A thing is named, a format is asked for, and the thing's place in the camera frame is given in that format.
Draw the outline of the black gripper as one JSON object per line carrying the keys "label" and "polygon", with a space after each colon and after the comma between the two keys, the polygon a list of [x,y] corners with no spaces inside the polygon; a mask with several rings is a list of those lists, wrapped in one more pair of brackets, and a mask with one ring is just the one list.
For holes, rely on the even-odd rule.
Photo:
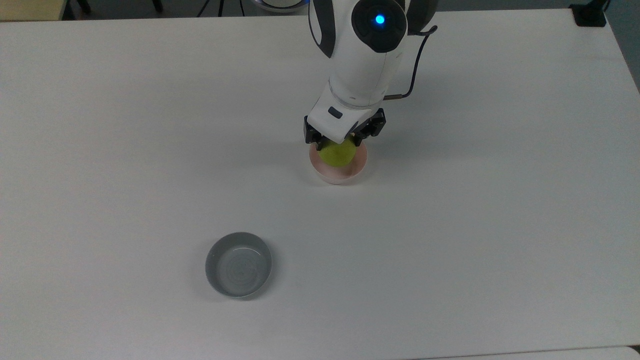
{"label": "black gripper", "polygon": [[377,137],[384,126],[387,123],[386,114],[381,107],[377,111],[365,120],[347,122],[349,126],[347,129],[338,129],[337,136],[329,137],[330,132],[326,129],[321,129],[319,125],[314,125],[310,122],[309,117],[303,118],[303,130],[304,141],[307,144],[313,144],[315,150],[320,152],[325,142],[333,141],[337,144],[341,144],[345,139],[352,136],[352,143],[355,147],[359,147],[362,141],[368,137]]}

